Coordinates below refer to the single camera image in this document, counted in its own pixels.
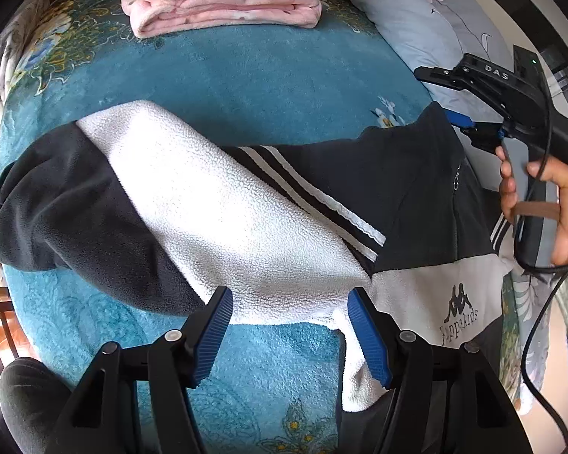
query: metal bolt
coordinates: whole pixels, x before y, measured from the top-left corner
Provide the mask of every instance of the metal bolt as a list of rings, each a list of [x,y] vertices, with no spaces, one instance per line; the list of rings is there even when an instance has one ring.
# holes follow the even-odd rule
[[[118,344],[115,341],[108,341],[101,347],[101,353],[112,354],[118,349]]]
[[[183,336],[183,333],[178,329],[171,329],[164,335],[164,339],[166,339],[167,341],[177,341],[181,338],[181,336]]]
[[[480,351],[480,347],[473,341],[468,341],[464,346],[467,353],[477,353]]]
[[[417,339],[417,336],[412,331],[405,330],[400,333],[400,339],[406,343],[412,343]]]

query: blue bedspread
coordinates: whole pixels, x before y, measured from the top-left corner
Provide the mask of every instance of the blue bedspread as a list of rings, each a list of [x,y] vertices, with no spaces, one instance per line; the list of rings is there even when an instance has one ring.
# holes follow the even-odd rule
[[[135,99],[155,101],[219,145],[353,138],[370,124],[414,121],[431,101],[347,0],[327,0],[313,30],[229,26],[144,41],[119,0],[58,0],[16,79],[0,171],[50,129]],[[144,344],[183,322],[123,305],[71,271],[5,274],[26,334],[71,384],[103,342]],[[210,452],[326,453],[336,445],[338,381],[330,330],[230,326],[190,398]],[[147,422],[147,390],[140,396]]]

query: person's arm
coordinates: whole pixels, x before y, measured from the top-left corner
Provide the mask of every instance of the person's arm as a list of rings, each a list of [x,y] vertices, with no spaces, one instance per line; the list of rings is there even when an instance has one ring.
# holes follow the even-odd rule
[[[515,192],[515,180],[511,175],[511,164],[505,159],[502,147],[497,147],[497,156],[503,163],[501,164],[501,185],[499,192],[501,195],[501,209],[503,215],[510,223],[513,223],[511,209],[518,201]],[[526,170],[528,174],[535,177],[538,174],[540,162],[528,162]],[[556,242],[551,255],[551,262],[554,265],[568,264],[568,165],[559,161],[555,157],[549,157],[547,165],[541,177],[543,181],[551,181],[560,189],[560,222],[557,226]]]

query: pink folded blanket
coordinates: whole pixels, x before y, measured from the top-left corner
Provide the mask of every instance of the pink folded blanket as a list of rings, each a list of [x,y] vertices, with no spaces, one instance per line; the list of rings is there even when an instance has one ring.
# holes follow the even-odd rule
[[[139,38],[219,25],[270,23],[311,29],[319,0],[122,0]]]

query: zipper pull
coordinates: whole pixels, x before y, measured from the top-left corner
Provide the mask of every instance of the zipper pull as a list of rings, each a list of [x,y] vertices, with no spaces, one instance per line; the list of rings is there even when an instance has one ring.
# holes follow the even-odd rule
[[[453,188],[455,191],[459,188],[459,174],[461,172],[461,165],[462,164],[459,164],[459,166],[457,167],[457,173],[454,175]]]

